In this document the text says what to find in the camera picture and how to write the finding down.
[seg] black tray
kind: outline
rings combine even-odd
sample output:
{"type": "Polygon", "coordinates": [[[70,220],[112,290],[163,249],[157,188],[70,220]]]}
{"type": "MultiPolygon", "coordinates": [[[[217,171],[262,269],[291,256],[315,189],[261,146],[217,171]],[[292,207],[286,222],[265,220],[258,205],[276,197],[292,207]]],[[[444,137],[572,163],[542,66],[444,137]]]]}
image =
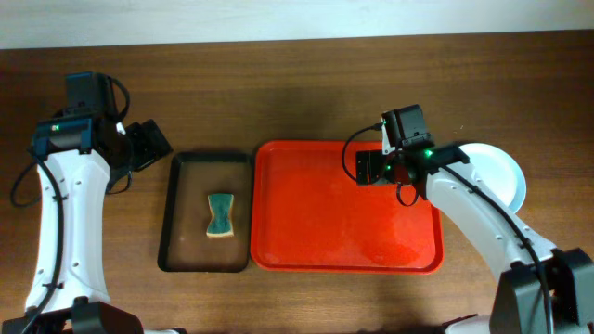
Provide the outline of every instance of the black tray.
{"type": "Polygon", "coordinates": [[[182,152],[172,160],[158,265],[165,272],[243,270],[250,259],[252,159],[238,152],[182,152]],[[208,194],[232,193],[235,235],[207,238],[208,194]]]}

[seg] white wall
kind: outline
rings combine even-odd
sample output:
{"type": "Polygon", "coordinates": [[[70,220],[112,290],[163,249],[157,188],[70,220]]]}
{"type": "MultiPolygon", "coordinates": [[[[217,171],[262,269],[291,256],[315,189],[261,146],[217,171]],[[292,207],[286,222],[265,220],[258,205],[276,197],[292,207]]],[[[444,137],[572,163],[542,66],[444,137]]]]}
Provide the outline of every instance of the white wall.
{"type": "Polygon", "coordinates": [[[594,28],[594,0],[0,0],[0,48],[594,28]]]}

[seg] white bowl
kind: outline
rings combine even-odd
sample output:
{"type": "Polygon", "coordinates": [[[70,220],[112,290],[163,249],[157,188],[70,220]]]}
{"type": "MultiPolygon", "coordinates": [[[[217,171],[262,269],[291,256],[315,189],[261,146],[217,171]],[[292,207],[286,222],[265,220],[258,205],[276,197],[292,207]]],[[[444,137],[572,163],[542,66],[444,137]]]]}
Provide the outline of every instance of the white bowl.
{"type": "Polygon", "coordinates": [[[471,158],[491,191],[513,212],[520,210],[526,199],[526,179],[518,162],[503,150],[487,144],[466,144],[460,149],[471,158]]]}

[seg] wire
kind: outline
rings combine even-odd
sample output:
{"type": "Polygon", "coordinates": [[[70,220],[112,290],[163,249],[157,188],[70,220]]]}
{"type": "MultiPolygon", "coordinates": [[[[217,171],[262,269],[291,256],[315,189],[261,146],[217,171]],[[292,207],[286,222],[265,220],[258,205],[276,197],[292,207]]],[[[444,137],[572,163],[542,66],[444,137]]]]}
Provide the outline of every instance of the wire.
{"type": "Polygon", "coordinates": [[[19,177],[17,177],[17,180],[15,181],[14,185],[12,185],[12,189],[10,189],[10,203],[15,208],[19,208],[19,209],[29,208],[29,207],[37,204],[37,202],[39,202],[39,200],[41,200],[41,196],[38,196],[37,198],[32,199],[26,203],[18,203],[17,202],[17,189],[19,189],[22,179],[24,179],[25,176],[29,173],[29,171],[36,165],[37,165],[37,162],[32,161],[27,167],[25,167],[25,169],[22,172],[20,172],[19,177]]]}
{"type": "Polygon", "coordinates": [[[35,321],[37,320],[39,315],[41,315],[41,313],[44,311],[45,307],[54,295],[54,292],[58,287],[59,273],[62,267],[62,254],[64,252],[64,203],[62,194],[59,191],[59,186],[58,182],[56,182],[56,178],[49,171],[49,168],[47,168],[45,163],[34,155],[33,159],[35,160],[35,163],[37,163],[39,167],[41,167],[42,171],[44,171],[45,176],[47,176],[49,182],[54,188],[54,200],[56,201],[56,205],[58,205],[58,243],[56,245],[56,262],[54,264],[54,273],[52,274],[52,280],[49,284],[44,285],[45,287],[47,287],[47,293],[39,303],[39,306],[37,306],[37,308],[35,309],[34,315],[31,316],[29,323],[27,323],[27,326],[25,326],[21,334],[29,333],[29,331],[32,329],[32,326],[35,324],[35,321]]]}
{"type": "Polygon", "coordinates": [[[415,203],[417,203],[417,200],[419,199],[419,192],[417,191],[417,189],[415,189],[415,198],[412,200],[412,202],[410,202],[408,204],[404,203],[404,201],[402,200],[402,197],[400,195],[401,189],[402,189],[402,185],[398,184],[398,186],[396,187],[396,199],[398,199],[398,202],[400,203],[400,205],[405,206],[405,207],[415,205],[415,203]]]}
{"type": "Polygon", "coordinates": [[[352,134],[345,142],[344,142],[344,147],[342,147],[342,168],[344,169],[344,172],[346,173],[346,175],[351,178],[351,180],[356,182],[356,178],[351,174],[351,172],[349,172],[348,168],[346,167],[346,162],[344,160],[345,156],[346,156],[346,148],[349,146],[349,143],[351,143],[353,141],[353,139],[355,139],[356,136],[363,134],[366,131],[369,130],[375,130],[375,131],[379,131],[381,130],[381,126],[383,125],[383,122],[379,122],[376,124],[373,124],[371,126],[366,127],[365,129],[361,129],[357,132],[355,132],[354,134],[352,134]]]}
{"type": "Polygon", "coordinates": [[[123,119],[128,114],[128,109],[130,108],[130,93],[128,92],[126,87],[124,87],[123,84],[120,83],[120,81],[118,79],[112,78],[112,77],[108,77],[108,78],[110,79],[110,81],[112,83],[114,83],[116,86],[118,86],[118,88],[120,88],[120,90],[122,91],[122,94],[123,94],[123,98],[125,98],[125,100],[126,100],[126,105],[123,107],[122,111],[120,111],[118,116],[116,116],[115,118],[112,119],[114,122],[117,123],[117,122],[123,121],[123,119]]]}
{"type": "Polygon", "coordinates": [[[124,191],[127,191],[130,186],[132,185],[132,172],[128,171],[128,181],[126,181],[126,187],[122,190],[118,190],[115,192],[106,192],[106,195],[117,195],[117,194],[122,194],[124,191]]]}
{"type": "Polygon", "coordinates": [[[451,168],[449,168],[445,165],[439,165],[439,164],[437,164],[437,165],[440,168],[447,171],[448,173],[452,174],[464,186],[467,186],[474,193],[476,193],[478,196],[480,196],[482,199],[484,199],[484,201],[489,203],[489,205],[491,205],[493,207],[493,209],[495,209],[497,212],[499,212],[499,214],[501,214],[501,216],[503,216],[503,218],[506,220],[506,222],[508,222],[508,224],[510,225],[513,232],[518,236],[518,238],[520,239],[520,241],[522,242],[522,244],[524,245],[524,247],[530,254],[532,261],[535,263],[536,273],[538,276],[538,280],[540,281],[540,288],[542,289],[542,294],[544,297],[545,314],[547,317],[547,333],[553,334],[555,331],[555,327],[554,327],[554,322],[553,322],[552,300],[551,300],[550,294],[549,294],[549,283],[547,282],[547,277],[545,275],[545,269],[542,265],[542,262],[540,261],[540,259],[538,259],[538,255],[536,255],[534,248],[530,244],[530,240],[528,240],[524,236],[524,234],[522,233],[520,228],[513,222],[511,217],[503,209],[501,209],[501,207],[494,200],[492,200],[490,197],[488,197],[477,185],[473,185],[467,179],[462,177],[460,174],[453,171],[451,168]]]}

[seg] black mount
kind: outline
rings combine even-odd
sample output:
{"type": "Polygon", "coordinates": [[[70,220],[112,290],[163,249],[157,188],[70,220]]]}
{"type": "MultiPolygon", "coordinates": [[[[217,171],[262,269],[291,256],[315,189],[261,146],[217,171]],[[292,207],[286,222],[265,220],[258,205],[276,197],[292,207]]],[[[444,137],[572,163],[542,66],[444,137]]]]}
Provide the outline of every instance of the black mount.
{"type": "MultiPolygon", "coordinates": [[[[553,295],[555,332],[589,333],[594,322],[594,264],[580,249],[554,250],[543,262],[553,295]]],[[[492,334],[546,333],[542,291],[533,266],[501,274],[489,327],[492,334]]]]}
{"type": "Polygon", "coordinates": [[[433,148],[433,137],[427,132],[419,105],[394,109],[381,116],[390,146],[401,149],[403,154],[385,155],[380,149],[356,152],[356,182],[360,186],[412,185],[427,199],[427,175],[437,173],[436,163],[469,162],[457,145],[433,148]]]}
{"type": "MultiPolygon", "coordinates": [[[[140,320],[104,302],[88,303],[86,298],[77,298],[70,309],[41,314],[32,333],[58,334],[64,332],[67,321],[76,334],[143,333],[140,320]]],[[[2,323],[2,333],[21,334],[29,322],[25,315],[2,323]]]]}
{"type": "Polygon", "coordinates": [[[51,153],[91,149],[110,166],[108,190],[130,172],[140,172],[172,151],[153,120],[132,123],[118,132],[117,124],[126,116],[130,96],[115,78],[94,72],[66,76],[68,107],[54,118],[39,122],[32,138],[33,154],[45,160],[51,153]],[[122,91],[125,107],[118,111],[113,85],[122,91]]]}

